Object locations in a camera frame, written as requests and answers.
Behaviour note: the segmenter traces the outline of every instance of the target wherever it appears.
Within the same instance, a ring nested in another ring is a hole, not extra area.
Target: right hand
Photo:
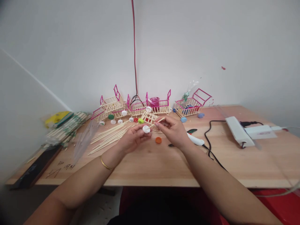
[[[188,134],[180,120],[176,120],[170,116],[161,116],[155,120],[155,126],[157,126],[157,128],[166,135],[168,140],[180,150],[193,146],[193,142],[188,137]]]

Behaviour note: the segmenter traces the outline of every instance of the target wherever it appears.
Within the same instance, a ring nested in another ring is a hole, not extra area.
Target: bangle
[[[109,168],[107,165],[104,164],[103,160],[102,160],[102,155],[100,155],[100,159],[102,164],[105,166],[105,168],[107,168],[108,170],[112,170],[112,168]]]

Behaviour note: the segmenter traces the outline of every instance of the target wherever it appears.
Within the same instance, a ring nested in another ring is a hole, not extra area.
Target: yellow package
[[[74,113],[70,111],[58,112],[45,121],[45,126],[47,128],[55,128],[60,124],[64,123],[73,114]]]

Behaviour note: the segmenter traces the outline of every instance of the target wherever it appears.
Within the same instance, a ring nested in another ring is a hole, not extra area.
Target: fingers
[[[159,121],[160,119],[165,118],[164,120],[162,120],[162,122],[166,121],[167,123],[169,123],[171,126],[175,125],[176,123],[178,123],[178,120],[176,120],[175,118],[171,117],[171,116],[161,116],[158,117],[155,122]]]
[[[138,130],[135,134],[133,134],[133,138],[136,139],[136,138],[141,138],[144,136],[144,131],[143,130]]]
[[[140,140],[141,140],[141,143],[142,143],[142,142],[144,142],[146,140],[149,140],[149,139],[151,139],[151,137],[142,137]]]
[[[136,126],[130,128],[130,130],[138,131],[138,130],[142,129],[143,126],[145,126],[145,125],[147,125],[147,124],[139,124],[139,125],[136,125]]]
[[[144,133],[144,137],[151,137],[151,136],[152,136],[151,133],[148,133],[148,134]]]
[[[162,125],[162,124],[159,123],[159,122],[156,122],[156,123],[155,123],[155,126],[157,126],[157,128],[158,128],[159,130],[161,130],[164,134],[168,133],[168,131],[169,131],[169,128],[165,127],[164,125]]]

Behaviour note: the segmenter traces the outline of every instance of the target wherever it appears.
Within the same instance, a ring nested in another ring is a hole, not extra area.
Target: white glue gun
[[[196,137],[190,135],[189,133],[187,133],[187,136],[190,138],[190,140],[191,140],[195,145],[199,145],[199,146],[204,145],[204,140],[198,139],[198,138],[196,138]]]

